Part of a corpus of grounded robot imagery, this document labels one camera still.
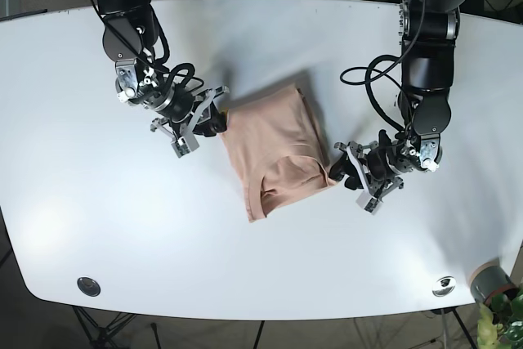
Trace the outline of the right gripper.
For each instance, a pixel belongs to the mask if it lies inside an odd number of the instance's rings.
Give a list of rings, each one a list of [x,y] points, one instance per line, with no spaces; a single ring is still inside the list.
[[[196,135],[214,137],[227,130],[227,112],[220,112],[212,101],[198,120],[195,113],[208,89],[194,76],[191,63],[157,71],[137,59],[119,60],[115,64],[115,88],[120,102],[142,106],[159,117],[150,125],[152,132],[161,131],[170,138],[178,158],[199,148]]]

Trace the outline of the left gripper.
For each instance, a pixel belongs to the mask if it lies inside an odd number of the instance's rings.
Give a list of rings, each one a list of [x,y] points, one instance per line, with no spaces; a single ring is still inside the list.
[[[393,190],[404,187],[401,174],[414,170],[435,172],[443,154],[439,133],[399,132],[393,141],[385,130],[379,131],[378,142],[336,142],[334,148],[342,155],[330,168],[329,178],[345,180],[350,190],[361,190],[356,203],[371,214],[377,213]]]

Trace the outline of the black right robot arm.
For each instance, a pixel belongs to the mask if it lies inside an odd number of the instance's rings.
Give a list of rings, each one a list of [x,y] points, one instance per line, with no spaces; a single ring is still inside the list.
[[[178,157],[199,148],[198,136],[227,129],[226,115],[214,101],[226,86],[208,87],[191,63],[168,68],[170,47],[152,0],[90,0],[104,25],[102,46],[114,62],[118,99],[158,116],[150,125],[171,140]]]

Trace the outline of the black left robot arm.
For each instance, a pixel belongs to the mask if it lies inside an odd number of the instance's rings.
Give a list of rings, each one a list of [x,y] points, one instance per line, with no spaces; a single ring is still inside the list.
[[[401,174],[434,172],[440,164],[440,137],[451,120],[449,91],[454,83],[454,50],[460,30],[460,6],[465,0],[402,0],[399,56],[382,55],[364,67],[360,85],[375,112],[396,130],[390,138],[380,130],[368,145],[338,142],[342,157],[329,176],[361,192],[357,203],[375,213],[383,198],[403,187]],[[373,94],[372,84],[388,76],[378,66],[401,67],[397,105],[403,122],[386,115]]]

